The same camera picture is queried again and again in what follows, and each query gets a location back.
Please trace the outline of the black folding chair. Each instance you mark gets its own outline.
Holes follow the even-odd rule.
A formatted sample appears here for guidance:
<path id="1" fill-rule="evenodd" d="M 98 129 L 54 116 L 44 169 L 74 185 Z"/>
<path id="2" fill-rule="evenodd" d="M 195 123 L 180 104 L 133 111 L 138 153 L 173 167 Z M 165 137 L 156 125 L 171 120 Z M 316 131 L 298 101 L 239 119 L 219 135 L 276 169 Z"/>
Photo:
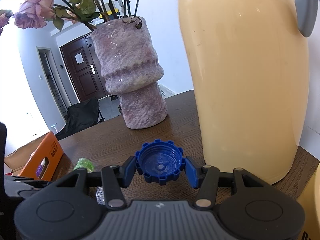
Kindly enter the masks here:
<path id="1" fill-rule="evenodd" d="M 56 133 L 57 140 L 65 139 L 94 125 L 102 123 L 105 118 L 99 109 L 99 101 L 91 98 L 71 105 L 67 109 L 66 124 Z"/>

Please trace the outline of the pink textured vase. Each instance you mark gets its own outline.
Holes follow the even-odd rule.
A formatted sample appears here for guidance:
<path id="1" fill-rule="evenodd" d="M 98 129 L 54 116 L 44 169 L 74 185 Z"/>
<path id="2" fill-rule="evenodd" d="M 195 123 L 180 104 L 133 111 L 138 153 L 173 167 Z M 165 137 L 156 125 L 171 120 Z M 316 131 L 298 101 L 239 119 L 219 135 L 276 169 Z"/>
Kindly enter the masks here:
<path id="1" fill-rule="evenodd" d="M 143 129 L 162 122 L 168 114 L 158 85 L 164 70 L 145 19 L 108 21 L 91 33 L 91 39 L 106 90 L 119 98 L 126 126 Z"/>

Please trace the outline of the yellow thermos jug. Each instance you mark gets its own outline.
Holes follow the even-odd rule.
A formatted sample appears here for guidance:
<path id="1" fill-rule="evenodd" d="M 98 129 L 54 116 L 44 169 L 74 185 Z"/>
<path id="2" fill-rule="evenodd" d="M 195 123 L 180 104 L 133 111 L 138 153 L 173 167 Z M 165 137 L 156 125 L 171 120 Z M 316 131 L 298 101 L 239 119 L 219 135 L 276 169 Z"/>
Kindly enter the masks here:
<path id="1" fill-rule="evenodd" d="M 292 167 L 309 93 L 294 0 L 179 0 L 203 157 L 269 184 Z"/>

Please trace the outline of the blue bottle cap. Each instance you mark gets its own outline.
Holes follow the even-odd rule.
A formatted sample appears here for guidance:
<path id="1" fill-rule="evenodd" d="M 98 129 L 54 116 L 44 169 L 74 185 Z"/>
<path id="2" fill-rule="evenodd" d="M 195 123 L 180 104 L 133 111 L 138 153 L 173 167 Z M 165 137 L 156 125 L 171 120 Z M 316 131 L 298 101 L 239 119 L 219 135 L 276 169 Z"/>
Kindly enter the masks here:
<path id="1" fill-rule="evenodd" d="M 161 186 L 169 181 L 178 180 L 185 168 L 183 149 L 171 140 L 156 139 L 146 142 L 135 153 L 136 170 L 147 183 Z"/>

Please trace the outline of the yellow mug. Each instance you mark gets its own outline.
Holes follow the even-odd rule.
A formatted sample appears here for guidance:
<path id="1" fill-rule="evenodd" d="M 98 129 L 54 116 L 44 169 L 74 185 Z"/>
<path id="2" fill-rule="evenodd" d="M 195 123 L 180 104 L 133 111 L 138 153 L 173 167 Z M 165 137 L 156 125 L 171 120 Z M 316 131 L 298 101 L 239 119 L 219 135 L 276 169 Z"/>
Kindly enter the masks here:
<path id="1" fill-rule="evenodd" d="M 319 209 L 320 209 L 320 166 L 311 176 L 297 202 L 305 211 L 305 222 L 298 239 L 320 240 L 319 235 Z"/>

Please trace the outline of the orange cardboard box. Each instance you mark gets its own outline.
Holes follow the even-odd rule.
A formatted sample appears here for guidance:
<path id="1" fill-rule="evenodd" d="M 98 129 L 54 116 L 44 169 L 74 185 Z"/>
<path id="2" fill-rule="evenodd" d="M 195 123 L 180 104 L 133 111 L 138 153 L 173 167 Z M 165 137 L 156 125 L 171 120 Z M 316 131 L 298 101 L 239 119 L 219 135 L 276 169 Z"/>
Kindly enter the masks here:
<path id="1" fill-rule="evenodd" d="M 36 170 L 47 157 L 49 163 L 40 180 L 51 181 L 62 156 L 63 149 L 55 134 L 48 132 L 4 157 L 4 163 L 14 176 L 40 179 Z"/>

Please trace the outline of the green liquid bottle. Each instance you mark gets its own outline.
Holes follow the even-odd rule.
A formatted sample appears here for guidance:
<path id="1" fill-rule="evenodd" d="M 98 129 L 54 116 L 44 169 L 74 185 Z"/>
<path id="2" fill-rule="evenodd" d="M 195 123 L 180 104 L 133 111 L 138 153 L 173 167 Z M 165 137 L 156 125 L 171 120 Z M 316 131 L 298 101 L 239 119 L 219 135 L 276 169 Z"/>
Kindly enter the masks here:
<path id="1" fill-rule="evenodd" d="M 80 158 L 73 170 L 77 170 L 79 168 L 85 168 L 88 172 L 93 172 L 95 169 L 93 163 L 87 158 Z"/>

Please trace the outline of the dark brown door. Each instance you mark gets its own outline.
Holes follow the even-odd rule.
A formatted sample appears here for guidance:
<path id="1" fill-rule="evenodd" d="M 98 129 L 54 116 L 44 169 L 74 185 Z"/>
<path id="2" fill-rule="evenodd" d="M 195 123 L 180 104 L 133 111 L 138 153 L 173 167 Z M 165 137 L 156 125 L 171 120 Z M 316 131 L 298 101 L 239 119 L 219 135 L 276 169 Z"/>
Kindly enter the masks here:
<path id="1" fill-rule="evenodd" d="M 61 46 L 60 51 L 79 101 L 109 95 L 89 34 Z"/>

